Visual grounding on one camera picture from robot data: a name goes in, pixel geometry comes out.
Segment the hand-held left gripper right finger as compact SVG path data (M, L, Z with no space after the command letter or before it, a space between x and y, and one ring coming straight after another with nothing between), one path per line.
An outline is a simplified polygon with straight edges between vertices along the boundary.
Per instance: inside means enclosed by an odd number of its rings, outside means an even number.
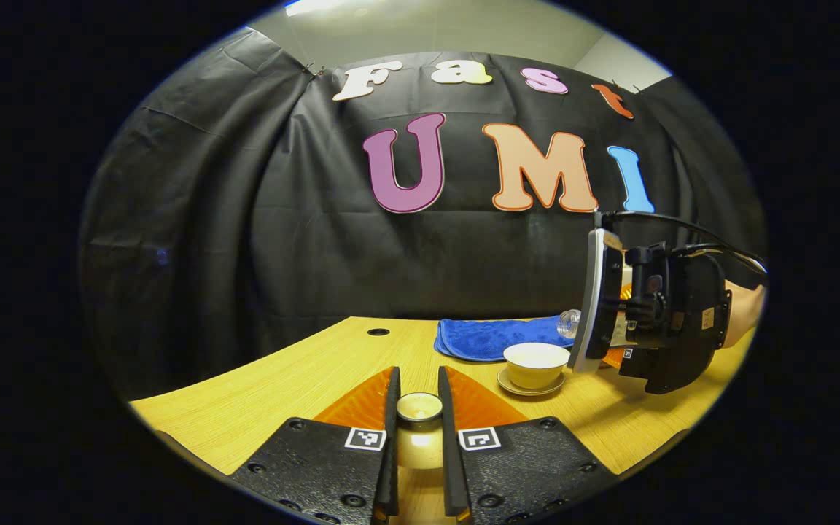
M496 393L448 366L443 402L443 497L459 524L545 518L617 481L556 416L528 419Z

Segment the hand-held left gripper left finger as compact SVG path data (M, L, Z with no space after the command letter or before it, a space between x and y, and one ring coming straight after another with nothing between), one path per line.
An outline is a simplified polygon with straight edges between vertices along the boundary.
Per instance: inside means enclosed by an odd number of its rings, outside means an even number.
M399 515L400 369L387 367L318 416L291 416L230 475L278 505L336 524Z

